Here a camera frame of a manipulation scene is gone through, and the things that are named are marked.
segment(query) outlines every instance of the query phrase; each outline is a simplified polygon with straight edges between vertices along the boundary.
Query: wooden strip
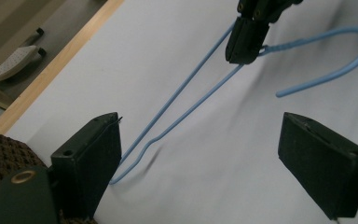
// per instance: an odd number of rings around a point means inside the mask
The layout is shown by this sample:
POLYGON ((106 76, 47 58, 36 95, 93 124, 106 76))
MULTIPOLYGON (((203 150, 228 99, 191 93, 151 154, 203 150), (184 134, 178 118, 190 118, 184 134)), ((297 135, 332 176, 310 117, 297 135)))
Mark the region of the wooden strip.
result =
POLYGON ((0 117, 0 134, 5 134, 36 100, 48 84, 71 61, 77 52, 101 28, 124 0, 108 0, 89 22, 75 35, 31 85, 0 117))

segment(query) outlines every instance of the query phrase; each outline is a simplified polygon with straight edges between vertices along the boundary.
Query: white tabletop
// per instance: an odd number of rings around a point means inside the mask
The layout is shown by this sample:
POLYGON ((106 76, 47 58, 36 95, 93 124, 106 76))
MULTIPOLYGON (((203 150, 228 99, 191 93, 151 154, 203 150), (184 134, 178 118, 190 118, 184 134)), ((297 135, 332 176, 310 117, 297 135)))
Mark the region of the white tabletop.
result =
MULTIPOLYGON (((90 119, 118 112, 127 150, 237 16, 237 0, 127 0, 7 133, 47 164, 90 119)), ((270 45, 358 25, 358 3, 304 1, 272 25, 270 45)), ((146 140, 160 134, 235 65, 226 42, 146 140)), ((320 121, 358 144, 358 68, 284 98, 275 91, 338 69, 358 54, 344 35, 244 66, 132 173, 109 186, 99 223, 330 223, 278 159, 283 112, 320 121)), ((341 223, 358 223, 343 219, 341 223)))

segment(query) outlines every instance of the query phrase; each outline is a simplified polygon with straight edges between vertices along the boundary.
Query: blue wire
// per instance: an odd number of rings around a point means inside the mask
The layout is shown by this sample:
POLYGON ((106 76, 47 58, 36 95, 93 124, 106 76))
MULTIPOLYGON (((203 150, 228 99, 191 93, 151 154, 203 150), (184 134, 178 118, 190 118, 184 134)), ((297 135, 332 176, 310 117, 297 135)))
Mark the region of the blue wire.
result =
MULTIPOLYGON (((222 38, 219 39, 218 45, 220 45, 221 42, 226 38, 226 36, 231 31, 232 26, 227 30, 227 32, 222 36, 222 38)), ((287 49, 296 48, 299 46, 303 46, 318 40, 322 40, 324 38, 333 36, 333 35, 340 35, 345 33, 358 33, 358 27, 349 27, 349 28, 343 28, 343 29, 337 29, 333 31, 329 31, 326 33, 323 33, 321 35, 316 35, 315 37, 311 37, 308 39, 300 39, 296 40, 287 44, 282 44, 278 46, 264 47, 264 50, 260 52, 259 57, 267 55, 271 52, 277 52, 287 49)), ((171 103, 174 101, 174 99, 180 94, 180 92, 185 88, 185 86, 188 84, 188 82, 191 80, 193 76, 197 74, 197 72, 200 70, 200 68, 205 64, 205 62, 211 57, 212 53, 217 49, 218 45, 216 44, 213 46, 213 49, 207 54, 207 56, 204 58, 204 60, 201 61, 199 66, 195 69, 195 71, 187 78, 187 80, 179 87, 179 89, 175 92, 175 94, 171 97, 171 99, 166 103, 165 106, 161 108, 161 110, 158 112, 158 114, 153 118, 153 120, 147 125, 147 127, 144 129, 144 131, 141 133, 141 135, 137 138, 137 140, 132 144, 131 148, 127 153, 123 156, 123 159, 121 160, 120 164, 128 158, 130 153, 133 151, 133 149, 139 144, 139 142, 145 137, 147 132, 153 127, 153 125, 157 122, 157 120, 162 116, 162 114, 165 112, 165 110, 171 105, 171 103)), ((316 78, 312 81, 291 87, 289 89, 278 91, 276 93, 277 97, 283 97, 288 94, 292 94, 297 91, 303 91, 305 89, 311 88, 316 85, 320 85, 322 83, 325 83, 327 81, 333 80, 335 78, 341 77, 347 73, 349 73, 352 69, 358 66, 358 57, 351 63, 347 64, 345 67, 337 70, 336 72, 333 72, 331 74, 328 74, 323 77, 316 78)), ((241 68, 243 65, 238 65, 234 70, 232 70, 224 79, 222 79, 219 83, 217 83, 207 94, 205 94, 201 99, 199 99, 193 106, 191 106, 185 114, 183 114, 179 119, 177 119, 173 124, 171 124, 170 127, 168 127, 163 133, 161 133, 159 136, 153 138, 150 140, 142 149, 140 152, 138 158, 136 161, 128 167, 119 177, 112 178, 109 182, 110 185, 116 184, 118 181, 120 181, 124 176, 126 176, 142 159, 143 155, 146 153, 147 149, 163 138, 166 134, 168 134, 171 130, 173 130, 179 123, 181 123, 185 118, 187 118, 188 115, 190 115, 197 107, 199 107, 204 101, 206 101, 212 94, 214 94, 220 87, 222 87, 230 78, 232 78, 241 68)))
POLYGON ((187 86, 187 84, 191 81, 191 79, 199 72, 199 70, 202 68, 202 66, 209 60, 209 58, 213 55, 213 53, 217 50, 217 48, 220 46, 220 44, 226 39, 226 37, 231 32, 232 28, 234 27, 234 24, 232 24, 220 37, 220 39, 214 44, 212 49, 206 54, 206 56, 202 59, 202 61, 197 65, 197 67, 194 69, 194 71, 187 77, 187 79, 182 83, 182 85, 176 90, 176 92, 171 96, 171 98, 167 101, 167 103, 159 110, 159 112, 156 114, 156 116, 150 121, 150 123, 145 127, 145 129, 141 132, 141 134, 138 136, 138 138, 132 143, 130 148, 127 150, 127 152, 123 155, 120 161, 123 163, 129 155, 132 153, 132 151, 138 146, 138 144, 144 139, 145 135, 150 131, 150 129, 156 124, 156 122, 159 120, 159 118, 164 114, 164 112, 170 107, 172 102, 178 97, 178 95, 182 92, 182 90, 187 86))
MULTIPOLYGON (((287 49, 292 49, 292 48, 296 48, 296 47, 300 47, 303 45, 307 45, 309 43, 315 42, 315 41, 319 41, 322 39, 325 39, 327 37, 331 37, 334 35, 342 35, 342 34, 346 34, 346 33, 356 33, 358 34, 358 27, 347 27, 347 28, 342 28, 342 29, 336 29, 336 30, 332 30, 332 31, 328 31, 326 33, 323 33, 321 35, 316 35, 314 37, 308 38, 308 39, 299 39, 297 41, 294 42, 290 42, 287 44, 282 44, 279 46, 275 46, 275 47, 265 47, 264 51, 261 52, 259 54, 259 56, 264 56, 268 53, 271 52, 277 52, 277 51, 282 51, 282 50, 287 50, 287 49)), ((308 88, 317 86, 317 85, 321 85, 325 82, 331 81, 333 79, 336 79, 338 77, 342 77, 345 74, 349 73, 351 70, 353 70, 354 68, 356 68, 358 66, 358 57, 356 59, 354 59, 351 63, 348 63, 347 65, 345 65, 344 67, 338 69, 335 72, 332 72, 330 74, 327 74, 323 77, 318 77, 315 78, 311 81, 290 87, 288 89, 285 89, 283 91, 277 91, 276 92, 276 96, 277 97, 283 97, 286 95, 290 95, 293 94, 295 92, 298 91, 303 91, 306 90, 308 88)))

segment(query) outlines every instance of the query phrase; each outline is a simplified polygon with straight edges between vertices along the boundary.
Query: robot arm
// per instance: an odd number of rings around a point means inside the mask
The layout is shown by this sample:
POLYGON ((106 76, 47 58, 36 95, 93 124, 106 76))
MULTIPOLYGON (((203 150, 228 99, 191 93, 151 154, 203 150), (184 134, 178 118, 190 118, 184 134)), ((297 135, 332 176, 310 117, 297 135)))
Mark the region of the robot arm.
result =
POLYGON ((226 60, 230 63, 249 64, 258 56, 269 24, 276 22, 283 11, 302 0, 240 0, 237 10, 241 14, 226 47, 226 60))

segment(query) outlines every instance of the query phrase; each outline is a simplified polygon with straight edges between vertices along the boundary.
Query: black object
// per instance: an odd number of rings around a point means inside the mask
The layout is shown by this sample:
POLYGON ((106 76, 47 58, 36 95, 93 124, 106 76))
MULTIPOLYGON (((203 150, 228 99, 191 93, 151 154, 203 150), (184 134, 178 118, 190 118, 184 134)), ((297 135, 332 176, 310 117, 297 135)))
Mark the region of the black object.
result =
POLYGON ((121 160, 117 113, 91 120, 51 155, 52 165, 19 170, 0 184, 0 223, 93 218, 121 160))
POLYGON ((279 157, 330 219, 358 209, 358 146, 313 119, 285 113, 279 157))
POLYGON ((269 24, 276 22, 284 10, 302 0, 240 0, 237 11, 241 14, 233 27, 226 47, 230 63, 249 64, 258 56, 269 24))

